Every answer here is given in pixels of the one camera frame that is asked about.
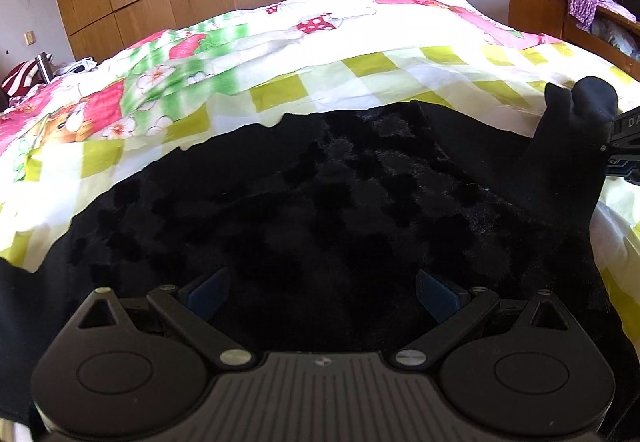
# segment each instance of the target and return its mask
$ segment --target red striped pillow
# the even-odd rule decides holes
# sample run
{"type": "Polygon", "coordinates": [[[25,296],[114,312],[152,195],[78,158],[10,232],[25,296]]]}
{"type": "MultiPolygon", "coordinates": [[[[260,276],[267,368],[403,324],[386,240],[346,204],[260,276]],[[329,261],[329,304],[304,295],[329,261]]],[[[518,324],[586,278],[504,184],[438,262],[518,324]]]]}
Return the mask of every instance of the red striped pillow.
{"type": "Polygon", "coordinates": [[[25,61],[14,67],[2,81],[2,89],[9,97],[26,96],[31,88],[34,76],[38,73],[35,60],[25,61]]]}

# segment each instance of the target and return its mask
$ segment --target ribbed plastic surface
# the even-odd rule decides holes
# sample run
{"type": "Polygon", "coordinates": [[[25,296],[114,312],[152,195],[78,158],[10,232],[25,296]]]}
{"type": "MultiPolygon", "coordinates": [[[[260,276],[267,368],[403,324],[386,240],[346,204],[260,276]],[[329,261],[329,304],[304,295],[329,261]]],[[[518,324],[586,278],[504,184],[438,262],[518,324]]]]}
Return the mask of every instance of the ribbed plastic surface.
{"type": "MultiPolygon", "coordinates": [[[[55,434],[47,442],[71,439],[55,434]]],[[[497,442],[460,419],[431,381],[377,354],[271,354],[223,375],[181,424],[145,442],[497,442]]],[[[597,442],[586,434],[575,442],[597,442]]]]}

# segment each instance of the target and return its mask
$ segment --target cartoon print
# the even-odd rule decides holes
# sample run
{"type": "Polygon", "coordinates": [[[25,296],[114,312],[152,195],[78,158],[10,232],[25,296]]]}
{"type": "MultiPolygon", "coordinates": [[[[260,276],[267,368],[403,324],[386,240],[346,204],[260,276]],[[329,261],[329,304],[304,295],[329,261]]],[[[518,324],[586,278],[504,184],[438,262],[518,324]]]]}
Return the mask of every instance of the cartoon print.
{"type": "Polygon", "coordinates": [[[437,0],[374,0],[374,2],[377,4],[418,4],[451,11],[466,22],[480,29],[485,42],[491,45],[502,45],[523,50],[529,47],[535,47],[536,45],[556,44],[560,42],[557,38],[547,36],[546,34],[514,33],[513,29],[495,22],[476,10],[459,6],[449,6],[437,0]]]}
{"type": "Polygon", "coordinates": [[[136,122],[133,117],[123,117],[113,125],[109,125],[102,131],[102,136],[110,141],[117,139],[129,139],[136,130],[136,122]]]}
{"type": "Polygon", "coordinates": [[[173,124],[174,122],[168,115],[163,115],[158,119],[158,121],[156,121],[156,124],[154,126],[152,126],[146,131],[146,135],[147,137],[156,135],[156,133],[160,133],[163,130],[166,130],[168,127],[170,127],[173,124]]]}
{"type": "Polygon", "coordinates": [[[88,98],[82,98],[80,101],[45,117],[40,146],[45,143],[79,143],[92,135],[94,123],[84,120],[84,108],[88,98]]]}
{"type": "Polygon", "coordinates": [[[146,112],[148,110],[151,110],[153,107],[155,107],[156,103],[158,103],[157,99],[154,99],[153,101],[146,101],[138,107],[138,110],[140,112],[146,112]]]}
{"type": "Polygon", "coordinates": [[[62,79],[60,77],[48,85],[38,85],[34,95],[26,102],[14,107],[13,111],[6,111],[0,115],[0,154],[5,152],[16,137],[20,137],[33,127],[31,116],[38,115],[51,101],[51,95],[60,86],[62,79]]]}
{"type": "Polygon", "coordinates": [[[193,85],[195,83],[199,83],[200,81],[203,81],[208,77],[213,77],[213,74],[204,74],[203,71],[196,72],[196,74],[187,78],[187,85],[193,85]]]}
{"type": "Polygon", "coordinates": [[[305,34],[311,34],[316,31],[330,31],[332,29],[337,29],[342,22],[340,20],[334,20],[331,22],[329,20],[331,15],[331,13],[323,13],[322,15],[316,16],[316,18],[304,20],[296,25],[296,29],[304,32],[305,34]]]}
{"type": "Polygon", "coordinates": [[[158,86],[162,81],[171,76],[174,71],[175,67],[162,64],[156,65],[138,78],[136,87],[141,94],[146,94],[153,87],[158,86]]]}
{"type": "Polygon", "coordinates": [[[122,119],[120,99],[123,93],[124,79],[121,79],[100,92],[81,98],[78,103],[47,115],[31,133],[39,133],[40,146],[85,141],[114,121],[122,119]]]}
{"type": "Polygon", "coordinates": [[[176,60],[178,58],[188,58],[194,56],[195,50],[200,47],[200,42],[207,37],[207,34],[200,32],[198,34],[191,34],[186,37],[180,44],[175,45],[169,51],[169,60],[176,60]]]}
{"type": "Polygon", "coordinates": [[[143,38],[139,42],[136,42],[135,44],[130,45],[130,47],[127,47],[126,50],[131,50],[131,49],[134,49],[134,48],[142,47],[145,44],[150,44],[151,42],[154,42],[158,38],[160,38],[166,31],[167,31],[167,29],[164,29],[163,31],[155,32],[151,36],[147,36],[146,38],[143,38]]]}
{"type": "Polygon", "coordinates": [[[27,160],[31,152],[31,143],[27,139],[20,139],[18,142],[18,154],[15,157],[13,170],[15,173],[14,182],[24,180],[27,175],[27,160]]]}

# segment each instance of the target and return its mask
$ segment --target bed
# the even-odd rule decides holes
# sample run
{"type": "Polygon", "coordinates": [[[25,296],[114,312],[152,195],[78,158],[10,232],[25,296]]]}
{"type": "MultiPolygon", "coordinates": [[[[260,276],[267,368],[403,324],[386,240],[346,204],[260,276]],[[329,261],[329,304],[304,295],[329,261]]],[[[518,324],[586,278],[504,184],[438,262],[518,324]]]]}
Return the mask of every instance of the bed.
{"type": "MultiPolygon", "coordinates": [[[[498,24],[466,0],[290,0],[158,32],[0,117],[0,256],[37,275],[74,217],[119,183],[251,125],[418,101],[533,137],[547,83],[586,76],[609,82],[622,111],[640,105],[638,82],[606,60],[498,24]]],[[[637,194],[607,181],[591,245],[640,350],[640,232],[624,211],[637,194]]]]}

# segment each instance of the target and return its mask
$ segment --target strawberry print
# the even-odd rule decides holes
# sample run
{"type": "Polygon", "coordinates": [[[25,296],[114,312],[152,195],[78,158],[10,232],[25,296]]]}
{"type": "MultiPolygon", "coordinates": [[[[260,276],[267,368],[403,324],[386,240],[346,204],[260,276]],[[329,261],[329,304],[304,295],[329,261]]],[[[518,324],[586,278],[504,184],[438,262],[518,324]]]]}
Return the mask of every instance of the strawberry print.
{"type": "Polygon", "coordinates": [[[207,35],[203,32],[192,34],[169,51],[169,60],[194,56],[195,50],[200,47],[200,42],[206,37],[207,35]]]}

